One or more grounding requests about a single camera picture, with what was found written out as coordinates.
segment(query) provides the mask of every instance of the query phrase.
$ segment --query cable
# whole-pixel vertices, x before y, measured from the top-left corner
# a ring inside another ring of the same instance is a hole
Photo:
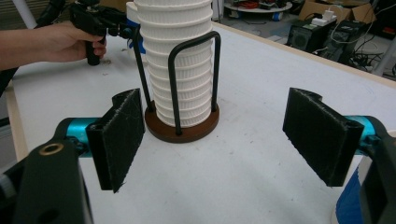
[[[219,23],[221,24],[221,15],[220,15],[220,5],[219,5],[219,0],[218,1],[218,15],[219,15]]]

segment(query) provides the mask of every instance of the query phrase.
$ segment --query equipment on floor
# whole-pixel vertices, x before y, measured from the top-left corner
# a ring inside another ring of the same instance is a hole
[[[349,65],[356,43],[365,28],[361,21],[341,21],[332,27],[319,56],[334,62]]]
[[[335,23],[336,21],[332,21],[324,26],[318,26],[312,24],[312,19],[297,21],[290,27],[286,45],[308,53],[322,49],[323,40]]]

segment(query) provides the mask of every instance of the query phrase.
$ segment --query stack of white plastic cups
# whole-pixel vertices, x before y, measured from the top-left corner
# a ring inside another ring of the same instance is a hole
[[[212,0],[134,0],[157,117],[175,126],[168,58],[178,44],[212,31]],[[180,125],[204,122],[211,112],[212,41],[182,50],[175,59]]]

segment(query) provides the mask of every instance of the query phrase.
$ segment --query person's arm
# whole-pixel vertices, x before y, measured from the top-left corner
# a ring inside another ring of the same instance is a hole
[[[93,42],[94,53],[106,53],[101,36],[87,34],[71,22],[34,30],[0,31],[0,70],[37,62],[73,62],[86,58],[85,41]]]

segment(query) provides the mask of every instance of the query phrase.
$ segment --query human hand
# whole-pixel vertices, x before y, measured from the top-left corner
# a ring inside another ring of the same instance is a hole
[[[43,37],[43,59],[46,62],[73,62],[87,57],[85,41],[92,42],[93,53],[100,58],[106,53],[102,36],[90,35],[74,27],[70,21],[36,29]]]

